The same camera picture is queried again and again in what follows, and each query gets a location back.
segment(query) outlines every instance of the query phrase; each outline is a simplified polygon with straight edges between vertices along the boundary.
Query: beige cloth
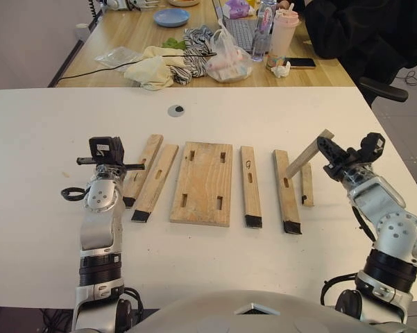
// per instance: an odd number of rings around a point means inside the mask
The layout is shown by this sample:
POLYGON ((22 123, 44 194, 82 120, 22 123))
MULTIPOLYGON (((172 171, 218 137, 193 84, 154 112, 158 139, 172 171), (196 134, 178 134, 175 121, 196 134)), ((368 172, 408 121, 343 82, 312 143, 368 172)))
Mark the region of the beige cloth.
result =
POLYGON ((137 81, 147 90, 160 90, 173 85, 171 70, 164 58, 157 56, 133 64, 127 68, 125 78, 137 81))
MULTIPOLYGON (((144 50, 141 59, 148 59, 155 56, 183 56, 183 50, 166 49, 157 46, 148 46, 144 50)), ((166 66, 185 67, 183 59, 184 57, 165 57, 164 62, 166 66)))

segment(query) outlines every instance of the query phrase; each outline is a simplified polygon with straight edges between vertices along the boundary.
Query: zebra print cloth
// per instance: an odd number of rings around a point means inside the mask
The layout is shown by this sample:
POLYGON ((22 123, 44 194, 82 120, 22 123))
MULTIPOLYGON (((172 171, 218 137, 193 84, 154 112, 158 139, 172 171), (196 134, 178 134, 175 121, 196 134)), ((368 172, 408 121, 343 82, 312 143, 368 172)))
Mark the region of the zebra print cloth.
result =
MULTIPOLYGON (((183 40, 187 46, 183 53, 185 56, 205 56, 211 52, 210 38, 213 36, 213 33, 208 27, 184 29, 183 33, 183 40)), ((170 66, 175 82, 186 85, 192 80, 192 77, 198 78, 207 75, 207 70, 205 69, 206 58, 185 57, 183 62, 185 67, 170 66)))

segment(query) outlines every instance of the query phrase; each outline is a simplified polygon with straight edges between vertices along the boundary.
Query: keyboard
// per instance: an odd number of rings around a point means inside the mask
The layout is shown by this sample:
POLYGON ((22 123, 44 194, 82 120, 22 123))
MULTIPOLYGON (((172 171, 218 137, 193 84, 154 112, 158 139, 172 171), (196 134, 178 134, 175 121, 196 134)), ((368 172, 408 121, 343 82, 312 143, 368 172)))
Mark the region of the keyboard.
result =
POLYGON ((236 38, 237 44, 245 51, 251 51, 253 33, 250 20, 247 19, 225 19, 225 27, 236 38))

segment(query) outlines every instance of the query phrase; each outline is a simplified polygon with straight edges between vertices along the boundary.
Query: wooden plank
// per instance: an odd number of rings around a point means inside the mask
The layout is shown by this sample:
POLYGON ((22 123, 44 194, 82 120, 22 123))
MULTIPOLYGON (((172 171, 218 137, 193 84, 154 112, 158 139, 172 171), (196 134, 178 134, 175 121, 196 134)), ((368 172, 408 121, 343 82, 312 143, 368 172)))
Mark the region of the wooden plank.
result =
POLYGON ((300 177, 302 178, 302 203, 304 206, 313 207, 313 178, 312 166, 310 163, 307 163, 301 168, 300 177))
MULTIPOLYGON (((329 130, 323 130, 318 137, 326 137, 332 139, 334 134, 329 130)), ((318 144, 316 143, 316 138, 313 142, 287 167, 287 177, 292 178, 296 173, 302 168, 305 163, 310 161, 313 156, 319 152, 318 144)))
POLYGON ((131 220, 136 222, 146 222, 158 201, 160 192, 167 180, 167 176, 174 158, 178 152, 177 144, 167 144, 162 149, 158 163, 146 181, 144 189, 140 192, 139 200, 136 202, 136 210, 131 220))
POLYGON ((154 159, 158 154, 160 145, 163 141, 163 135, 150 135, 139 158, 139 163, 145 164, 145 170, 128 172, 128 179, 124 184, 124 203, 127 208, 131 208, 136 199, 139 197, 140 191, 144 186, 145 179, 153 166, 154 159))
POLYGON ((245 222, 247 227, 262 228, 261 203, 257 186, 255 151, 242 146, 242 187, 244 188, 245 222))
POLYGON ((230 226, 232 145, 187 142, 171 222, 230 226))
POLYGON ((276 180, 278 182, 279 204, 284 231, 301 234, 298 204, 294 193, 293 180, 287 177, 289 157, 286 151, 274 150, 276 180))

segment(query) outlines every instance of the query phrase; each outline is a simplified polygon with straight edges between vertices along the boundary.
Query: smartphone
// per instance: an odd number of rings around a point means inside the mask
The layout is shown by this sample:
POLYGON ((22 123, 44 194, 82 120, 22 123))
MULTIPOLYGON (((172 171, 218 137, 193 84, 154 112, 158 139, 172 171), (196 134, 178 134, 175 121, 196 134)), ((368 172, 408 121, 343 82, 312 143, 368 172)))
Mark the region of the smartphone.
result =
POLYGON ((285 58, 284 64, 290 62, 290 68, 297 69, 314 69, 316 65, 311 58, 285 58))

